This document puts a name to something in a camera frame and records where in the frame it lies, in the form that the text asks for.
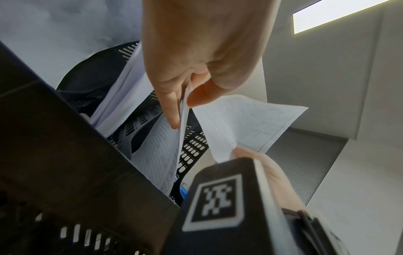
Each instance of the black and white pattern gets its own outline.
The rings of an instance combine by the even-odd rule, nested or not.
[[[183,231],[238,226],[244,217],[240,174],[199,184]]]

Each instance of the ceiling light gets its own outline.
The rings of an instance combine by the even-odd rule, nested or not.
[[[294,34],[390,0],[322,0],[294,13]]]

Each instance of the ribbed gray panel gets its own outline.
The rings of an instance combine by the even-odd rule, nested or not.
[[[287,130],[266,154],[279,164],[307,205],[346,142]]]

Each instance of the hand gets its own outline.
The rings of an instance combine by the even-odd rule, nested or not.
[[[280,1],[143,1],[144,64],[172,128],[180,126],[182,84],[189,79],[197,88],[188,105],[195,107],[249,78],[266,47]]]
[[[273,159],[265,154],[253,152],[242,147],[235,148],[235,156],[237,158],[257,159],[262,163],[269,186],[281,208],[295,212],[305,210],[305,205],[295,193],[287,176]]]

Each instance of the paper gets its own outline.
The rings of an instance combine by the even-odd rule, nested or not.
[[[193,108],[213,158],[234,158],[236,146],[266,153],[306,107],[263,103],[241,95],[223,96]]]
[[[161,115],[132,155],[133,165],[165,195],[169,195],[175,180],[189,113],[186,101],[191,91],[189,83],[181,103],[181,128],[172,129],[165,116]]]
[[[152,91],[139,43],[105,99],[91,116],[90,124],[104,137],[112,135]]]

